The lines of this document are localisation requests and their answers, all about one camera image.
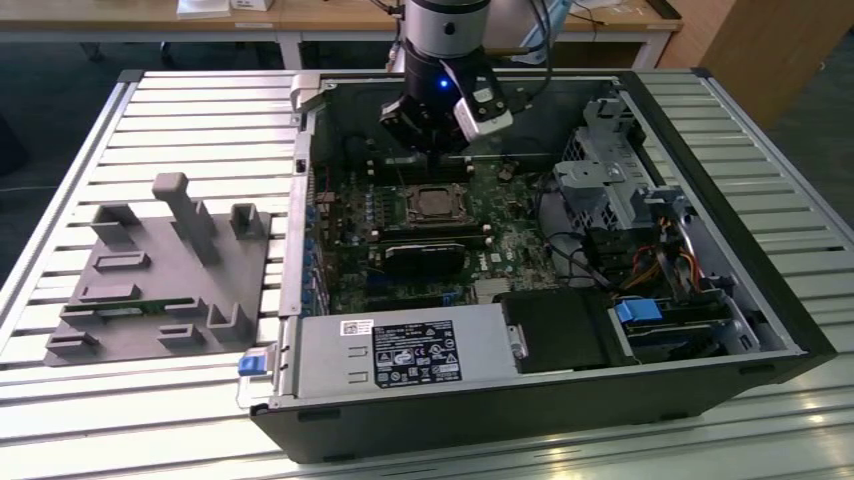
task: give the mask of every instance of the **green circuit board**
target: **green circuit board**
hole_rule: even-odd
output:
[[[407,222],[406,190],[411,186],[371,186],[353,181],[342,191],[343,222],[347,234],[335,246],[338,260],[337,282],[330,288],[334,313],[361,313],[374,310],[386,302],[419,299],[437,301],[439,306],[478,303],[473,285],[478,280],[506,279],[512,290],[550,288],[557,285],[557,273],[537,224],[530,218],[534,196],[529,175],[500,180],[502,162],[474,162],[474,175],[469,183],[437,185],[462,191],[465,215],[478,224],[490,225],[492,245],[466,251],[462,271],[452,276],[417,279],[411,282],[391,281],[373,265],[383,246],[370,242],[378,212],[371,199],[391,199],[383,223],[394,229]]]

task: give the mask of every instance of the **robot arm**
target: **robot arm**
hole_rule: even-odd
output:
[[[536,0],[528,1],[536,8]],[[406,5],[405,92],[383,108],[381,123],[429,159],[458,153],[508,128],[513,114],[530,106],[530,95],[504,91],[489,63],[489,12],[490,0],[409,0]]]

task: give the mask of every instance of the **wooden table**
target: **wooden table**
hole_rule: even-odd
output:
[[[774,125],[854,24],[852,0],[670,0],[685,28],[661,65],[706,67],[764,127]]]
[[[267,12],[179,20],[177,0],[0,0],[0,41],[278,42],[285,65],[302,69],[305,41],[391,41],[394,20],[367,0],[277,0]],[[636,67],[658,62],[680,20],[664,19],[646,0],[593,11],[604,25],[568,17],[558,42],[634,42]]]
[[[283,4],[179,20],[178,0],[0,0],[0,42],[277,42]]]
[[[367,0],[278,1],[285,5],[279,44],[287,68],[302,68],[302,42],[394,39],[394,20]],[[568,16],[565,30],[557,41],[640,43],[633,67],[654,68],[670,35],[682,27],[682,21],[662,18],[646,0],[626,0],[618,7],[600,8],[592,13],[593,19],[604,25],[598,24],[594,29],[594,24],[586,18]],[[582,11],[580,15],[586,17],[589,13]]]

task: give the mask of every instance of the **motherboard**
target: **motherboard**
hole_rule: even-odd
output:
[[[429,174],[410,159],[367,167],[319,197],[333,313],[492,303],[558,285],[533,216],[540,173],[498,157]]]

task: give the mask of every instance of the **white sticker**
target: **white sticker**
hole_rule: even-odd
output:
[[[235,28],[273,28],[273,23],[235,23]]]
[[[493,100],[493,90],[484,88],[476,92],[474,97],[478,103],[489,102]]]
[[[342,337],[347,335],[369,335],[374,328],[374,320],[342,320]]]

